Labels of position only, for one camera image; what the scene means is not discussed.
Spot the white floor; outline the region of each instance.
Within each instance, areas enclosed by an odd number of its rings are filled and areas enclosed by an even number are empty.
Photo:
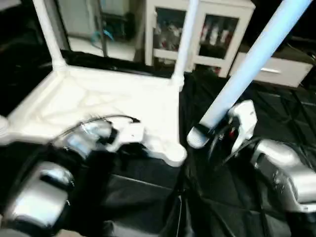
[[[91,53],[97,56],[103,56],[101,49],[101,42],[96,42],[95,46],[85,39],[79,39],[75,37],[68,37],[69,44],[72,51],[79,51],[84,53]],[[133,61],[135,55],[135,40],[130,42],[118,42],[107,40],[108,57],[117,58],[127,61]]]

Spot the white drawer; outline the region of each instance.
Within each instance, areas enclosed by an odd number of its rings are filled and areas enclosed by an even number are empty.
[[[238,53],[230,76],[242,63],[246,53]],[[271,58],[255,77],[257,81],[297,87],[313,66],[308,63],[295,62],[279,58]]]

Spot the white vertical pole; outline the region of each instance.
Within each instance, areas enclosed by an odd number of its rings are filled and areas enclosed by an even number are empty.
[[[198,11],[198,1],[199,0],[190,0],[189,8],[184,20],[180,46],[178,50],[178,58],[173,75],[171,77],[172,83],[178,86],[180,91],[182,90],[182,87],[184,85],[184,71],[187,63],[188,52],[190,49],[194,23]]]
[[[240,67],[229,79],[200,120],[200,124],[211,130],[217,126],[276,51],[312,1],[283,0],[247,53]],[[187,139],[194,148],[201,148],[208,141],[208,138],[202,135],[195,127],[191,129]]]
[[[61,55],[53,28],[47,14],[44,0],[33,0],[33,3],[52,59],[53,69],[58,70],[59,68],[66,66],[66,62]]]

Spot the light blue tube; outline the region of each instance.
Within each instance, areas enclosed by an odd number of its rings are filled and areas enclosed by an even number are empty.
[[[283,0],[240,67],[200,120],[201,124],[210,129],[217,126],[276,51],[311,2],[312,0]],[[201,148],[208,141],[195,127],[191,129],[187,140],[194,148]]]

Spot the white cabinet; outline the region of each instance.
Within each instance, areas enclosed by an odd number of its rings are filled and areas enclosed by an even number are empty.
[[[189,0],[147,0],[146,65],[174,65]],[[251,0],[201,0],[186,71],[226,77],[248,26]]]
[[[234,65],[230,71],[230,75],[234,74],[245,57],[246,53],[238,53],[236,60],[234,61]],[[266,62],[254,80],[298,87],[312,67],[313,65],[311,62],[298,62],[272,57]]]

